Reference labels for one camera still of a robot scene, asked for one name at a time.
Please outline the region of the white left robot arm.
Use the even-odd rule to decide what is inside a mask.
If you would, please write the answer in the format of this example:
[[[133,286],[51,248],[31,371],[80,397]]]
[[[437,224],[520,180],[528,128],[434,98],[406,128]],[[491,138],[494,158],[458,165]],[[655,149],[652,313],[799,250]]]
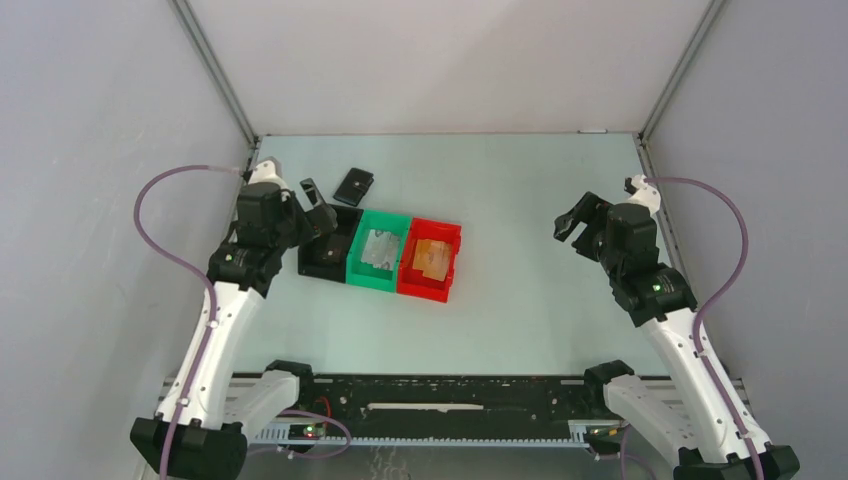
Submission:
[[[312,205],[305,210],[272,156],[248,171],[234,168],[232,174],[244,182],[235,218],[207,269],[200,270],[158,245],[141,222],[146,194],[165,178],[191,169],[182,166],[157,175],[142,187],[133,207],[141,238],[199,278],[204,297],[171,389],[152,417],[134,421],[130,439],[162,479],[235,479],[249,442],[266,423],[283,410],[299,417],[315,406],[311,384],[273,369],[231,409],[225,404],[239,346],[282,269],[284,254],[334,232],[337,215],[311,178],[300,183]]]

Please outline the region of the black leather card holder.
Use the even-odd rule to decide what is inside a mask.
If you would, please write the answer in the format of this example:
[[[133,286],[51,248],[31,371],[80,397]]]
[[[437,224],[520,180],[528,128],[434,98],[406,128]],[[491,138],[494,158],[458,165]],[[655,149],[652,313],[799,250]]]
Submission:
[[[351,168],[333,193],[333,199],[341,204],[357,207],[367,195],[373,182],[373,173],[359,168]]]

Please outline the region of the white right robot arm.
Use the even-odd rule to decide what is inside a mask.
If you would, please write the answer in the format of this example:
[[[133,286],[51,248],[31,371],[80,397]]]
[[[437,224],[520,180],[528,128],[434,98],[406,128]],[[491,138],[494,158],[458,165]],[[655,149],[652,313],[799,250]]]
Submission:
[[[621,360],[584,373],[585,411],[612,413],[660,453],[676,479],[791,479],[800,461],[775,444],[736,392],[704,327],[707,308],[677,269],[659,259],[659,179],[634,175],[628,198],[611,203],[585,193],[554,221],[564,242],[579,226],[575,251],[598,263],[615,302],[652,345],[668,370],[684,411],[678,413],[645,386]]]

